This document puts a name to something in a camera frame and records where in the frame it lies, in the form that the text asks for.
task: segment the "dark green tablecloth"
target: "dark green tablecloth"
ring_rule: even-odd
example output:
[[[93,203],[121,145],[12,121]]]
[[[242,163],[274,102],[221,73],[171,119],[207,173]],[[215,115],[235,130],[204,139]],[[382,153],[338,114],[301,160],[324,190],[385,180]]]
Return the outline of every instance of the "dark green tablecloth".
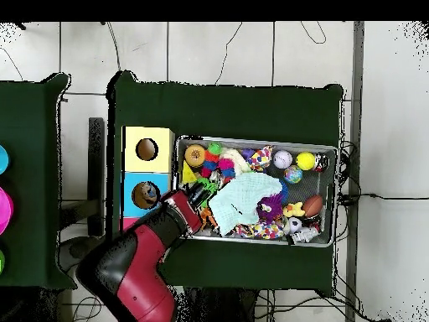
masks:
[[[68,82],[64,74],[40,83],[0,82],[0,144],[11,159],[9,169],[0,175],[0,186],[14,203],[13,218],[0,236],[0,249],[6,257],[0,286],[75,286],[56,263],[56,109]]]
[[[139,83],[129,71],[108,88],[114,137],[113,231],[118,230],[121,126],[168,127],[176,135],[338,146],[341,86],[192,86]],[[333,247],[269,246],[188,240],[160,273],[189,287],[305,288],[331,294]]]

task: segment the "stacked boxes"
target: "stacked boxes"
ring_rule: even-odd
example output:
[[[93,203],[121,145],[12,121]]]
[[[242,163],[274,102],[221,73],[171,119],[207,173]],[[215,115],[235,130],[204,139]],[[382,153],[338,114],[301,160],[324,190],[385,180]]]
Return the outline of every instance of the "stacked boxes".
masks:
[[[156,207],[141,209],[134,204],[132,192],[137,184],[150,182],[158,188],[161,195],[171,190],[174,134],[168,128],[160,127],[124,127],[123,131],[125,131],[123,138],[125,139],[123,211],[125,230]],[[155,148],[155,156],[152,157],[151,154],[148,156],[145,154],[146,151],[139,150],[141,146]]]

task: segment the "tennis ball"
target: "tennis ball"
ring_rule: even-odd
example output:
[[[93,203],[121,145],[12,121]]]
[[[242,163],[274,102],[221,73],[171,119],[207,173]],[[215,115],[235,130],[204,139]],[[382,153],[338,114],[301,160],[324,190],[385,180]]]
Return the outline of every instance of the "tennis ball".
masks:
[[[316,159],[314,158],[314,154],[310,152],[301,152],[297,156],[297,166],[302,170],[312,169],[315,162]]]

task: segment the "yellow box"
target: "yellow box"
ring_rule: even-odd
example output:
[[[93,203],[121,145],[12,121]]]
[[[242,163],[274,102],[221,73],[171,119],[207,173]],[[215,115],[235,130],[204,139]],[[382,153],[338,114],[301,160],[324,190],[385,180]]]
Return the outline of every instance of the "yellow box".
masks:
[[[137,145],[148,138],[155,143],[157,154],[151,160],[137,156]],[[171,173],[174,133],[160,127],[125,127],[125,171],[135,173]]]

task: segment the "gray plastic tray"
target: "gray plastic tray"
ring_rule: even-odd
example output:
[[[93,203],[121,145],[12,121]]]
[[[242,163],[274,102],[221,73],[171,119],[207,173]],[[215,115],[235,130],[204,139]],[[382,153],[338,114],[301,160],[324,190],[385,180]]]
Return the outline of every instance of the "gray plastic tray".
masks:
[[[334,239],[335,221],[337,213],[337,195],[338,195],[338,176],[339,176],[339,151],[336,147],[320,146],[311,144],[298,143],[279,143],[268,141],[248,141],[243,139],[230,138],[211,138],[211,137],[192,137],[180,136],[176,139],[174,148],[175,174],[173,175],[173,187],[178,188],[181,181],[181,173],[183,168],[183,158],[185,149],[191,144],[199,144],[205,148],[210,142],[219,142],[226,148],[251,148],[260,149],[266,145],[273,146],[273,154],[279,150],[287,150],[295,161],[296,156],[300,152],[324,153],[329,156],[329,167],[322,173],[313,171],[305,171],[302,180],[297,184],[289,184],[289,194],[287,201],[296,203],[304,202],[313,195],[321,195],[323,197],[323,208],[320,212],[322,218],[321,234],[312,239],[311,243],[297,243],[296,246],[302,247],[327,247]],[[193,238],[205,239],[212,241],[229,241],[243,243],[263,243],[263,244],[289,244],[286,239],[281,240],[263,240],[244,238],[233,234],[231,236],[222,237],[210,228],[196,233]]]

